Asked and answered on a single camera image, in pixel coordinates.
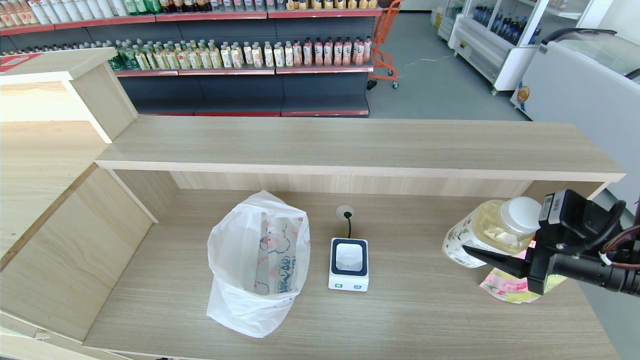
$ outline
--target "cooking oil bottle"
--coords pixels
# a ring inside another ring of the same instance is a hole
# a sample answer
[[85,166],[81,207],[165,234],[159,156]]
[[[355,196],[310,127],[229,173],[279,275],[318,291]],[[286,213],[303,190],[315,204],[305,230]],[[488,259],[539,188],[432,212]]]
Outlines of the cooking oil bottle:
[[486,201],[449,230],[442,251],[468,268],[486,263],[467,254],[462,245],[503,255],[518,254],[529,246],[533,234],[540,228],[541,209],[542,206],[529,197],[506,202]]

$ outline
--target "plastic bag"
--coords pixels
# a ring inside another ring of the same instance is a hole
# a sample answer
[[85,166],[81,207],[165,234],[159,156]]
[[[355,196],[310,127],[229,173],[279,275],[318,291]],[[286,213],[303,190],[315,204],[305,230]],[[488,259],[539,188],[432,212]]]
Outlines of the plastic bag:
[[207,248],[214,274],[207,316],[254,338],[274,331],[307,279],[307,213],[261,191],[213,228]]

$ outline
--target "refrigerator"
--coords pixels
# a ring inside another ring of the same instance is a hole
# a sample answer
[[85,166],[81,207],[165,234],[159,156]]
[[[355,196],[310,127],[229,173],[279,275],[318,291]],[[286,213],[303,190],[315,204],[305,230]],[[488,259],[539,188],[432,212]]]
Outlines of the refrigerator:
[[533,121],[570,122],[627,175],[607,189],[635,213],[640,194],[640,45],[603,29],[542,41],[511,102]]

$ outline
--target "product label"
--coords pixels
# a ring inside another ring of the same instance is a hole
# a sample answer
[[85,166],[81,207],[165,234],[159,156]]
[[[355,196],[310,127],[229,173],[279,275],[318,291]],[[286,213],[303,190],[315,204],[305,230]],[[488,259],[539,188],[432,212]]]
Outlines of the product label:
[[549,211],[549,224],[560,224],[560,212],[562,211],[565,193],[566,190],[561,190],[554,194],[551,211]]
[[449,230],[445,240],[442,244],[442,251],[445,255],[449,256],[455,262],[466,266],[468,268],[477,268],[485,265],[484,261],[480,261],[473,256],[467,254],[462,245],[469,247],[475,247],[477,249],[483,249],[491,252],[497,252],[498,254],[509,255],[506,252],[500,251],[495,247],[489,246],[478,239],[472,229],[472,221],[476,215],[476,210],[473,210],[471,214],[467,215],[462,221],[457,223]]

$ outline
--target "electric cord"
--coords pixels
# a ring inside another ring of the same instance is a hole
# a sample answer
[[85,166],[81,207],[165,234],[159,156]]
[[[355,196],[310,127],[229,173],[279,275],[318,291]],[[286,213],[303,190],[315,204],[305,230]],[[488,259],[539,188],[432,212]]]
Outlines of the electric cord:
[[351,238],[351,217],[352,216],[353,215],[350,212],[348,212],[348,211],[344,212],[344,217],[346,217],[347,221],[349,222],[349,235],[347,236],[347,239]]

